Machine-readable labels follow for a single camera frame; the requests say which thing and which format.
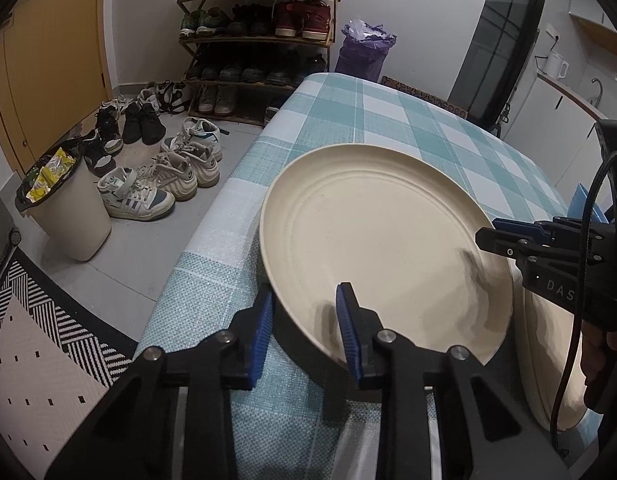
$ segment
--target gray floor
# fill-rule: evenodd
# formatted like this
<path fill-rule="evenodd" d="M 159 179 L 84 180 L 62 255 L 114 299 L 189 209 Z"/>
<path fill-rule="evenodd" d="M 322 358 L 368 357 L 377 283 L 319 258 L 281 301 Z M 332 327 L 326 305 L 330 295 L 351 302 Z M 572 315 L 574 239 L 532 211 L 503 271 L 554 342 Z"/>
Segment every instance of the gray floor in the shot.
<path fill-rule="evenodd" d="M 160 116 L 167 136 L 179 131 L 185 117 L 185 114 Z M 138 340 L 178 257 L 262 130 L 258 126 L 225 121 L 218 121 L 218 126 L 230 132 L 229 136 L 221 136 L 224 156 L 220 162 L 220 182 L 210 189 L 198 189 L 188 202 L 178 202 L 167 218 L 156 222 L 112 219 L 108 240 L 90 261 L 81 263 L 64 256 L 61 248 L 31 218 L 22 218 L 13 199 L 9 199 L 7 206 L 22 231 L 20 248 L 80 304 Z M 145 146 L 137 142 L 125 146 L 116 161 L 121 166 L 147 164 L 156 151 L 159 145 Z"/>

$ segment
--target cable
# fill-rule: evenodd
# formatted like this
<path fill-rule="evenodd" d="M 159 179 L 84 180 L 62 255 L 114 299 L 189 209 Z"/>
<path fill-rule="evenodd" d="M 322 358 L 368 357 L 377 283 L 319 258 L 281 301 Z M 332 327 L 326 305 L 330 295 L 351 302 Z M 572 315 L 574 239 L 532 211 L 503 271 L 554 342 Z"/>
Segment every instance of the cable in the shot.
<path fill-rule="evenodd" d="M 579 337 L 581 336 L 581 322 L 584 312 L 585 303 L 585 284 L 586 284 L 586 259 L 588 256 L 588 241 L 589 231 L 591 228 L 592 209 L 597 199 L 601 184 L 610 169 L 610 165 L 617 158 L 617 152 L 612 152 L 601 163 L 601 166 L 595 174 L 592 181 L 591 190 L 586 198 L 584 212 L 581 217 L 581 232 L 579 234 L 579 260 L 577 262 L 577 287 L 575 292 L 575 314 L 573 316 L 573 332 L 571 333 L 571 342 L 568 347 L 566 363 L 563 368 L 562 379 L 560 380 L 555 402 L 553 403 L 553 411 L 550 416 L 550 437 L 553 448 L 559 453 L 559 441 L 557 439 L 557 419 L 559 417 L 559 409 L 562 406 L 563 396 L 566 393 L 566 386 L 571 378 L 573 365 L 579 347 Z"/>

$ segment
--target black and white rug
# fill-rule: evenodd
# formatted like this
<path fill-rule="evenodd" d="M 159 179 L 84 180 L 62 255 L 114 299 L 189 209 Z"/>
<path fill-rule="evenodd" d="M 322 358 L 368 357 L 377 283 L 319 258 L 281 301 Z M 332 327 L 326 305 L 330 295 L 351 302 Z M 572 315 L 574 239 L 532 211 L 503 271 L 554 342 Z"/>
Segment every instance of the black and white rug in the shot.
<path fill-rule="evenodd" d="M 32 476 L 44 477 L 136 346 L 15 250 L 0 282 L 0 433 Z"/>

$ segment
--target purple trash bag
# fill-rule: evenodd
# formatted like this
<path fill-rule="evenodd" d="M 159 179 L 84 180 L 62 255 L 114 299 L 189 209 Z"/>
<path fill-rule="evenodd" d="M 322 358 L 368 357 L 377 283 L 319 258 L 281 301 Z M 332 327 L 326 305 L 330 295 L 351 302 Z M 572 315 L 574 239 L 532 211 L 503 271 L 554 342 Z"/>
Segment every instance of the purple trash bag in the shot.
<path fill-rule="evenodd" d="M 387 33 L 383 25 L 371 27 L 362 20 L 352 20 L 341 30 L 344 44 L 339 50 L 335 72 L 348 74 L 376 83 L 384 59 L 397 37 Z"/>

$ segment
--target tablecloth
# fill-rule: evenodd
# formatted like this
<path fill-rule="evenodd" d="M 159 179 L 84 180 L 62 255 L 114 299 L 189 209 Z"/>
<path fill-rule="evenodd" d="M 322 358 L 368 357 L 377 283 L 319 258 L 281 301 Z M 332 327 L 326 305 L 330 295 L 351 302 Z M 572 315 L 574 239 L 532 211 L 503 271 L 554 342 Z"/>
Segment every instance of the tablecloth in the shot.
<path fill-rule="evenodd" d="M 491 219 L 532 222 L 566 211 L 540 168 L 474 124 L 365 80 L 309 76 L 202 219 L 157 301 L 138 354 L 150 345 L 166 351 L 195 346 L 252 306 L 258 283 L 266 280 L 258 223 L 268 187 L 296 157 L 342 142 L 424 160 L 463 187 Z M 373 478 L 372 453 L 364 451 L 377 444 L 359 434 L 376 434 L 379 405 L 358 397 L 345 371 L 306 345 L 279 314 L 257 387 L 232 393 L 240 479 L 340 480 L 364 469 Z"/>

